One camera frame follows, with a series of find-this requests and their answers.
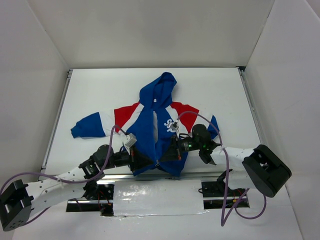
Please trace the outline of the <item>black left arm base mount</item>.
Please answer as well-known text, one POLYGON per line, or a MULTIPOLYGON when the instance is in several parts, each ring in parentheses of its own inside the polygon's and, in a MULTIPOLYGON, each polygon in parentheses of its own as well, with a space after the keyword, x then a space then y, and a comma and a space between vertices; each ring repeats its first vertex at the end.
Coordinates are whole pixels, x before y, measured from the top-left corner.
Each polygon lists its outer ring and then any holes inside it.
POLYGON ((114 215, 113 200, 115 185, 113 183, 87 183, 81 198, 67 202, 67 213, 99 213, 103 217, 114 215))

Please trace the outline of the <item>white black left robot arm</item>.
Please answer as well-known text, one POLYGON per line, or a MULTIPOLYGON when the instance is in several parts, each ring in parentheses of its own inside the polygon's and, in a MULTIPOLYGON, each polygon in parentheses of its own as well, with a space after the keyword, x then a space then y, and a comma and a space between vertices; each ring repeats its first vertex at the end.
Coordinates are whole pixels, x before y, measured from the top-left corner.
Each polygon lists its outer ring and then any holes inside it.
POLYGON ((58 176, 50 176, 37 182, 13 181, 0 195, 0 222, 5 232, 26 225, 34 214, 61 202, 98 196, 97 182, 101 168, 113 169, 129 166, 133 173, 152 166, 151 158, 140 153, 136 147, 129 151, 114 152, 105 144, 76 168, 58 176))

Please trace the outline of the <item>blue red white hooded jacket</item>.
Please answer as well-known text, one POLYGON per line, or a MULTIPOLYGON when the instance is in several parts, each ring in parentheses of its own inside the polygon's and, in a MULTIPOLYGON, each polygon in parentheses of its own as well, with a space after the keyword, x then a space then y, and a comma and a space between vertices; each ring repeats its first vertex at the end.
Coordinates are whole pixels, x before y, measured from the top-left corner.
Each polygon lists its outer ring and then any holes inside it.
POLYGON ((154 164, 148 170, 157 168, 172 176, 180 176, 188 155, 179 163, 159 163, 175 134, 167 131, 168 122, 178 121, 181 134, 189 134, 194 125, 203 124, 211 139, 218 135, 219 127, 213 114, 172 100, 176 83, 170 72, 162 73, 140 90, 138 102, 111 111, 95 112, 79 120, 70 130, 72 137, 107 137, 112 133, 112 127, 118 125, 123 131, 135 135, 135 147, 153 160, 154 164))

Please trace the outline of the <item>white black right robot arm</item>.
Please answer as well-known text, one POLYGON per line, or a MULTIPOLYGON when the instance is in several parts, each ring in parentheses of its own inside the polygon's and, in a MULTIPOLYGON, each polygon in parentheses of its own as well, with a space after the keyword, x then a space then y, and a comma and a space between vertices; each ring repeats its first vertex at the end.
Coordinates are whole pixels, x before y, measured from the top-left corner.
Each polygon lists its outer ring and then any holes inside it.
POLYGON ((218 192, 230 195, 235 189, 256 189, 273 198, 292 176, 289 167, 266 145, 255 148, 223 147, 211 139, 203 124, 192 127, 191 135, 171 137, 159 163, 180 163, 189 152, 197 151, 206 165, 226 166, 217 184, 218 192))

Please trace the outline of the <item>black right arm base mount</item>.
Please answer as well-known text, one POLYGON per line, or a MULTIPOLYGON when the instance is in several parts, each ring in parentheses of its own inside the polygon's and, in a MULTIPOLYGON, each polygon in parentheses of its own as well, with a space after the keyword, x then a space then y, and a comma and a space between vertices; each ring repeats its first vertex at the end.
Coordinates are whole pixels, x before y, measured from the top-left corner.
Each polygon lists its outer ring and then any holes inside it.
MULTIPOLYGON (((223 207, 225 191, 226 171, 224 171, 217 180, 202 181, 198 192, 203 197, 203 207, 205 210, 221 209, 223 207)), ((245 192, 245 188, 227 189, 226 208, 230 209, 238 198, 245 192)))

